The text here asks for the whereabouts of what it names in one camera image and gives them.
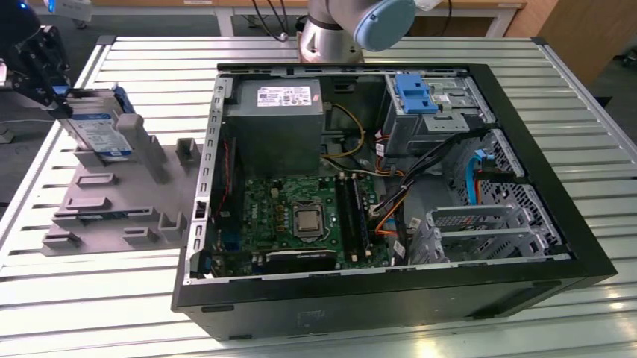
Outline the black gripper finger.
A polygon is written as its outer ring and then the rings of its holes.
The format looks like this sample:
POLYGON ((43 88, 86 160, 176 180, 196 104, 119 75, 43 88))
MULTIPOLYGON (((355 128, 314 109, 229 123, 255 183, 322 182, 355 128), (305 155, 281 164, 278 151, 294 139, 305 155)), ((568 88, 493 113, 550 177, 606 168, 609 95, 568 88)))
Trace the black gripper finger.
POLYGON ((38 35, 38 47, 51 83, 55 87, 68 86, 70 63, 60 32, 55 26, 43 25, 38 35))
POLYGON ((20 51, 12 58, 14 90, 43 106, 55 119, 67 119, 72 115, 67 96, 68 86, 55 87, 46 73, 42 50, 38 43, 31 43, 28 51, 20 51))

